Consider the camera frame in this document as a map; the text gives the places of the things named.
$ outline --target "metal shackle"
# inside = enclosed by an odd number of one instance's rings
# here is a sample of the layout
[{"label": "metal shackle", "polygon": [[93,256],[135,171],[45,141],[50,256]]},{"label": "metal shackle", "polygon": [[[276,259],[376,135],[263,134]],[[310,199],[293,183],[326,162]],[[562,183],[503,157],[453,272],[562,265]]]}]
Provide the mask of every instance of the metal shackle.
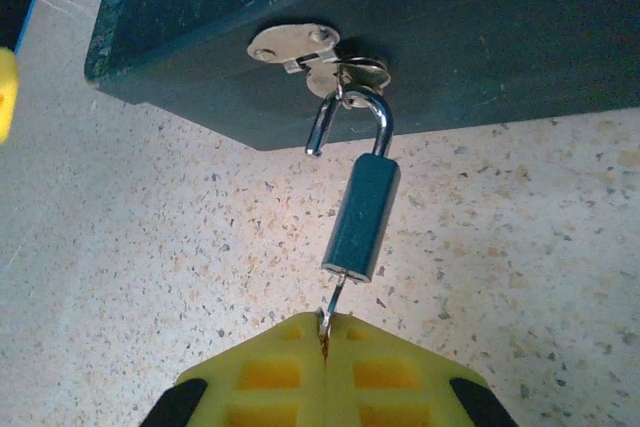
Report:
[{"label": "metal shackle", "polygon": [[328,95],[320,105],[320,110],[314,121],[311,135],[307,141],[306,153],[319,157],[322,154],[322,147],[327,142],[331,124],[338,107],[343,104],[351,104],[354,101],[358,104],[364,103],[369,107],[378,123],[378,132],[376,140],[373,144],[373,155],[378,157],[386,157],[391,146],[391,138],[393,137],[393,115],[389,104],[384,97],[369,87],[356,84],[348,84],[338,88],[335,92]]}]

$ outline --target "screw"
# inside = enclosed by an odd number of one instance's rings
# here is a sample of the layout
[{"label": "screw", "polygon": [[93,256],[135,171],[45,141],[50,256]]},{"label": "screw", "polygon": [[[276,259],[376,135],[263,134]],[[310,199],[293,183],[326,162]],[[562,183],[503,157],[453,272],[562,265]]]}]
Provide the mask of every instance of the screw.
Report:
[{"label": "screw", "polygon": [[323,44],[327,40],[331,39],[331,33],[327,29],[316,29],[309,33],[309,38],[316,44]]},{"label": "screw", "polygon": [[276,53],[269,49],[258,49],[253,51],[253,56],[262,62],[269,62],[276,58]]}]

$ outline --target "floor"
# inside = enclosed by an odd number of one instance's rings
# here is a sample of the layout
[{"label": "floor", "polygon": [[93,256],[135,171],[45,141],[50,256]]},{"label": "floor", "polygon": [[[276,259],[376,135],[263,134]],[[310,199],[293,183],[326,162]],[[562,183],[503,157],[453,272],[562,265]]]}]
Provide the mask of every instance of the floor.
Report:
[{"label": "floor", "polygon": [[[136,425],[187,367],[324,305],[370,142],[256,153],[85,85],[99,0],[38,0],[0,148],[3,425]],[[637,425],[640,109],[401,136],[340,309],[481,373],[521,425]]]}]

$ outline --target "yellow plastic object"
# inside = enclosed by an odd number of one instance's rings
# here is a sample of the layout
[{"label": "yellow plastic object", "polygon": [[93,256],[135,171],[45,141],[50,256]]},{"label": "yellow plastic object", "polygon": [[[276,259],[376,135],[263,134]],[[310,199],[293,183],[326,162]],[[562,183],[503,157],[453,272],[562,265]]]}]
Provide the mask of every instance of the yellow plastic object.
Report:
[{"label": "yellow plastic object", "polygon": [[9,137],[13,108],[18,97],[18,61],[15,54],[0,47],[0,144]]},{"label": "yellow plastic object", "polygon": [[188,427],[473,427],[449,380],[472,370],[347,315],[325,361],[314,313],[184,372],[207,388]]}]

